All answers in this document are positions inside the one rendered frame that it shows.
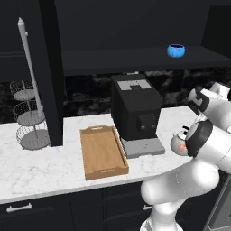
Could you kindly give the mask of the blue mug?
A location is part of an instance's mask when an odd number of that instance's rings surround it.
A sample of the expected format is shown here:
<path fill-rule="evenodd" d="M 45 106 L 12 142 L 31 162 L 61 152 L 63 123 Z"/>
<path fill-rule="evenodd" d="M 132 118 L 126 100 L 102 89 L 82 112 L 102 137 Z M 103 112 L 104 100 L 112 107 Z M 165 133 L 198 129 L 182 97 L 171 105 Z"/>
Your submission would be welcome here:
<path fill-rule="evenodd" d="M 171 58 L 182 58 L 185 54 L 185 47 L 181 44 L 170 44 L 167 48 L 167 55 Z"/>

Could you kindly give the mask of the grey kettle with red mark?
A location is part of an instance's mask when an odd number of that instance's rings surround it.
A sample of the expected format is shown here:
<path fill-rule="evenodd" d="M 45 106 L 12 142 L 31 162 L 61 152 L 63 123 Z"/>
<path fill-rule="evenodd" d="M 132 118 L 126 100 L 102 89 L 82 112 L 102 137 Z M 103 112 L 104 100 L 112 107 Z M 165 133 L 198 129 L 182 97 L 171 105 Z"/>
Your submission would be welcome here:
<path fill-rule="evenodd" d="M 185 143 L 188 130 L 189 128 L 184 125 L 181 131 L 172 134 L 171 150 L 179 156 L 188 155 L 188 149 Z"/>

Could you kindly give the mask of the black coffee machine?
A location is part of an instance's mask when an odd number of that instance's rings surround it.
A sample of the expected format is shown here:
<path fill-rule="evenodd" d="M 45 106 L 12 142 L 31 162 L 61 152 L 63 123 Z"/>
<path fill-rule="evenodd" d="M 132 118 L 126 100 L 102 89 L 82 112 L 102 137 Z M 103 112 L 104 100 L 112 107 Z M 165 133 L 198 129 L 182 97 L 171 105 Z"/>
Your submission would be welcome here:
<path fill-rule="evenodd" d="M 111 78 L 111 116 L 127 159 L 165 153 L 156 134 L 161 109 L 162 96 L 145 75 Z"/>

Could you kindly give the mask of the black cabinet door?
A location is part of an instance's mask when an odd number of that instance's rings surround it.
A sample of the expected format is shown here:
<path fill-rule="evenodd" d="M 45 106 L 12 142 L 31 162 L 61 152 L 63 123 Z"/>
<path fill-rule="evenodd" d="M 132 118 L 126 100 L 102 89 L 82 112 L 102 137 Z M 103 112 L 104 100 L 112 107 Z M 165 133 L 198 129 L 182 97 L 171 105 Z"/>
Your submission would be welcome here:
<path fill-rule="evenodd" d="M 64 70 L 55 0 L 39 0 L 48 67 L 45 78 L 44 109 L 51 147 L 63 145 Z"/>
<path fill-rule="evenodd" d="M 212 5 L 201 45 L 231 59 L 231 5 Z"/>

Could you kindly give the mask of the black drawer front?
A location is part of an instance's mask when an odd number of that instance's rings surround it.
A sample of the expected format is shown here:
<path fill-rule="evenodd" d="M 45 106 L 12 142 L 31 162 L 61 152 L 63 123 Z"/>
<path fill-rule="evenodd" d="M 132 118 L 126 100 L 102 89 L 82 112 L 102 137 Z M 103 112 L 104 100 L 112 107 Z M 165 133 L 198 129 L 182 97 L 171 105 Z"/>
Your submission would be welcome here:
<path fill-rule="evenodd" d="M 9 206 L 32 209 L 7 213 Z M 75 231 L 69 197 L 59 195 L 0 204 L 0 231 Z"/>
<path fill-rule="evenodd" d="M 151 213 L 140 192 L 141 182 L 103 189 L 104 231 L 139 231 Z"/>

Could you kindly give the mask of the grey appliance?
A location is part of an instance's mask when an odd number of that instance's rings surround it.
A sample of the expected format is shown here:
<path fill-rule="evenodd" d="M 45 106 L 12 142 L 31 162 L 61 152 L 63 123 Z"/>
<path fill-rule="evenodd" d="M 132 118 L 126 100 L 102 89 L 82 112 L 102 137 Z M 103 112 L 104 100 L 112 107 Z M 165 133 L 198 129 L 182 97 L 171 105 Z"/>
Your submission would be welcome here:
<path fill-rule="evenodd" d="M 226 178 L 203 231 L 231 231 L 231 175 Z"/>

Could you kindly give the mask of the black open cabinet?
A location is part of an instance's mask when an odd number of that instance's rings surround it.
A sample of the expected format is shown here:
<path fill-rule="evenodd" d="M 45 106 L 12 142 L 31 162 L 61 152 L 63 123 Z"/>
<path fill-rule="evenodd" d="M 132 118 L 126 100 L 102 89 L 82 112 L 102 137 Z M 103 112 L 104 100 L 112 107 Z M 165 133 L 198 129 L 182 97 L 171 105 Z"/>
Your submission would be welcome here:
<path fill-rule="evenodd" d="M 231 0 L 55 0 L 67 76 L 231 66 L 204 48 L 212 5 Z M 167 55 L 185 47 L 182 58 Z"/>

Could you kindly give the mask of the wooden tray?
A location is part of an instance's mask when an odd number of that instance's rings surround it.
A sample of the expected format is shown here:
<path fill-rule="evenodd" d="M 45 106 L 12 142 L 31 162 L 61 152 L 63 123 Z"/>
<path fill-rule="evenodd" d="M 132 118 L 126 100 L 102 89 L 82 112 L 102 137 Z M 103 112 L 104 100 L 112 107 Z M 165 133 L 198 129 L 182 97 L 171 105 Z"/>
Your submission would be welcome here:
<path fill-rule="evenodd" d="M 90 126 L 79 133 L 86 180 L 129 172 L 124 150 L 113 126 Z"/>

